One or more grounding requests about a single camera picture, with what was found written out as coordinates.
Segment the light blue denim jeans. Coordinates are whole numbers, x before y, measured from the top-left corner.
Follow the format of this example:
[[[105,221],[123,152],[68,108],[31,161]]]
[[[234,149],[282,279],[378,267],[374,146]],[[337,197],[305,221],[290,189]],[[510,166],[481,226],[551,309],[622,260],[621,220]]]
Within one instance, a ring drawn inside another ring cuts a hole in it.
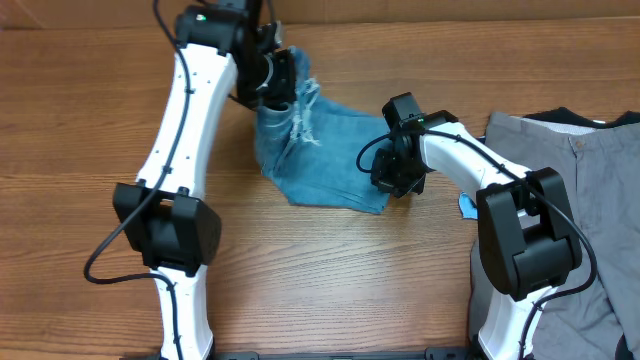
[[[255,120],[255,158],[292,205],[347,208],[380,214],[389,195],[358,170],[356,158],[370,141],[388,133],[385,120],[321,94],[311,60],[291,47],[296,100],[278,110],[260,107]]]

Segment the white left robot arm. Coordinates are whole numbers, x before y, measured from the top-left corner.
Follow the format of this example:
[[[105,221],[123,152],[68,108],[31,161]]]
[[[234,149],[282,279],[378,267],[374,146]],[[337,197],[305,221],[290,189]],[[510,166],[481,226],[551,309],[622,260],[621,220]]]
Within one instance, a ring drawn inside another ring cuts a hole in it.
[[[295,99],[295,65],[281,24],[260,21],[263,1],[198,1],[165,32],[175,65],[162,122],[132,184],[116,185],[113,206],[131,248],[148,267],[163,325],[160,359],[212,359],[206,277],[221,239],[205,202],[209,157],[227,100],[256,110]]]

